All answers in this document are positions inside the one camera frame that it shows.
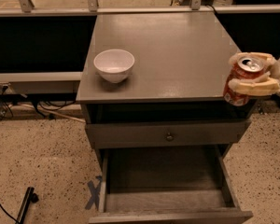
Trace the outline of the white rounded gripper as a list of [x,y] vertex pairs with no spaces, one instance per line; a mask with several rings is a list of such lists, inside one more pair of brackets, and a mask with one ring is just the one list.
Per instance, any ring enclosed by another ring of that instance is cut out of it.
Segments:
[[276,94],[280,97],[280,59],[262,52],[239,52],[232,55],[229,65],[238,65],[241,69],[267,69],[267,72],[253,79],[233,78],[228,87],[239,94],[249,96],[267,96]]

